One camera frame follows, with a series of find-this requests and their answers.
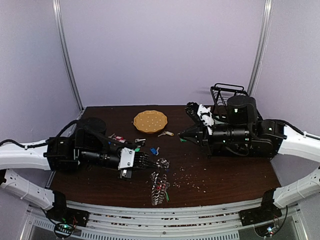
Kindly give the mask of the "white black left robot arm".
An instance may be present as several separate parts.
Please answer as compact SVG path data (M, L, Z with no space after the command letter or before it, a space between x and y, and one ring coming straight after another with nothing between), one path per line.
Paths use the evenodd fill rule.
M72 172L82 164L119 172L130 179L133 171L157 169L159 162L145 152L136 151L134 142L107 137L106 124L99 118L73 120L56 136L31 143L5 139L0 143L0 187L53 214L61 222L72 218L66 196L42 188L21 177L15 169Z

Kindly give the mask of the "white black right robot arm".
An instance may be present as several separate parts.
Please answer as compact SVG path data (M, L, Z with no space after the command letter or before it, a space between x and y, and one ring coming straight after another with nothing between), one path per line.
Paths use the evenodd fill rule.
M189 102L185 111L194 125L178 136L207 150L209 156L274 158L276 155L320 161L320 138L284 120L262 119L256 100L247 95L227 99L224 115Z

